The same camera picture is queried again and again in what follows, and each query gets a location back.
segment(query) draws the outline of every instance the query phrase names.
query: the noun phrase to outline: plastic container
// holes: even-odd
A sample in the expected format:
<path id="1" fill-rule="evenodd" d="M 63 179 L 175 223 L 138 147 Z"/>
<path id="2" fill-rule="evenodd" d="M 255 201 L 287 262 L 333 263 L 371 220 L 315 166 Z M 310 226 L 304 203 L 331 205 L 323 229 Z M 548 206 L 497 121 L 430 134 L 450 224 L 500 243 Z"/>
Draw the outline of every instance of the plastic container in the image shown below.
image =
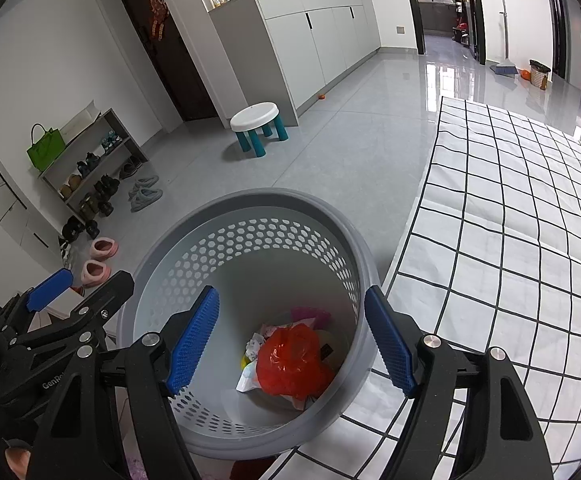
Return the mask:
<path id="1" fill-rule="evenodd" d="M 363 314 L 379 283 L 368 246 L 327 203 L 285 189 L 254 189 L 208 203 L 152 247 L 118 321 L 121 347 L 187 310 L 205 285 L 221 298 L 218 323 L 192 382 L 171 402 L 190 452 L 225 460 L 271 456 L 332 424 L 359 392 L 377 347 Z M 235 390 L 244 344 L 294 306 L 332 314 L 349 347 L 339 373 L 305 412 L 260 390 Z"/>
<path id="2" fill-rule="evenodd" d="M 548 85 L 548 74 L 550 69 L 534 59 L 530 60 L 530 83 L 532 86 L 545 90 Z"/>

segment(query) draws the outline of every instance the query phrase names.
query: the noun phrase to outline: stool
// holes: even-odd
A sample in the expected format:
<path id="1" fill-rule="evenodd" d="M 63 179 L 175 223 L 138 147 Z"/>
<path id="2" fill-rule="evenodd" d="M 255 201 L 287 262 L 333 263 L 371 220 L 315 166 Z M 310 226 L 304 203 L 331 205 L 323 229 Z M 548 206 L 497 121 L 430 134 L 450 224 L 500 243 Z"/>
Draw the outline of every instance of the stool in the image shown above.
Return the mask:
<path id="1" fill-rule="evenodd" d="M 257 128 L 261 128 L 264 132 L 264 137 L 272 136 L 270 129 L 270 121 L 275 124 L 277 136 L 280 140 L 288 139 L 286 128 L 280 117 L 280 110 L 275 103 L 259 103 L 242 110 L 230 120 L 230 128 L 237 134 L 239 145 L 242 150 L 248 152 L 251 145 L 246 138 L 246 132 L 253 143 L 254 153 L 257 156 L 266 155 L 266 150 L 262 146 L 259 137 L 257 137 Z"/>

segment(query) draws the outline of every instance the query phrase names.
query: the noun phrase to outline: pink slipper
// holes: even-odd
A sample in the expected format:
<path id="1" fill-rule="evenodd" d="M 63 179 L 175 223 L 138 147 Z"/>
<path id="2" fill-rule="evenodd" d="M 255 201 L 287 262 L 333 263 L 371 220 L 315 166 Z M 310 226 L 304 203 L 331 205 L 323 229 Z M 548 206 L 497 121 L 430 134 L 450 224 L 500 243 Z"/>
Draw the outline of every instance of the pink slipper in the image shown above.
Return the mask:
<path id="1" fill-rule="evenodd" d="M 95 260 L 87 260 L 82 269 L 82 285 L 86 288 L 101 285 L 110 278 L 110 267 Z"/>
<path id="2" fill-rule="evenodd" d="M 114 256 L 120 245 L 112 238 L 100 237 L 91 244 L 91 258 L 100 262 Z"/>

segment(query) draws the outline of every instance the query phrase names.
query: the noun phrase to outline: bag handle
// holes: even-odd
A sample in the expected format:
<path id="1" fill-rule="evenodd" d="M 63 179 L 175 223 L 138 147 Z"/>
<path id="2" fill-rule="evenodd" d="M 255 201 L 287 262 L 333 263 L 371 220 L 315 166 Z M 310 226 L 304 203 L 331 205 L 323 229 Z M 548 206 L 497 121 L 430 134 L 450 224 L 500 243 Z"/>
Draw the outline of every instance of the bag handle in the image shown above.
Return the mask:
<path id="1" fill-rule="evenodd" d="M 44 134 L 46 133 L 46 128 L 44 128 L 42 124 L 39 124 L 39 123 L 33 124 L 32 128 L 30 129 L 30 145 L 31 146 L 35 144 L 35 142 L 32 140 L 32 131 L 35 129 L 35 126 L 41 126 L 42 129 L 44 130 Z"/>

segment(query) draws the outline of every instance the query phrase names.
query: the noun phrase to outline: broom handle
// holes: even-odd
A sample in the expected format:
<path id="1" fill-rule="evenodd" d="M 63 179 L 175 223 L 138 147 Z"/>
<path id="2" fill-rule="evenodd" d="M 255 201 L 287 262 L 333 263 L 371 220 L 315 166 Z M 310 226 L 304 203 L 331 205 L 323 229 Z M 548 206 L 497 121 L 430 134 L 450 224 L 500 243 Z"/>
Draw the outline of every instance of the broom handle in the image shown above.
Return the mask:
<path id="1" fill-rule="evenodd" d="M 503 1 L 503 30 L 506 34 L 506 59 L 510 57 L 509 46 L 508 46 L 508 12 L 506 12 L 506 0 Z"/>

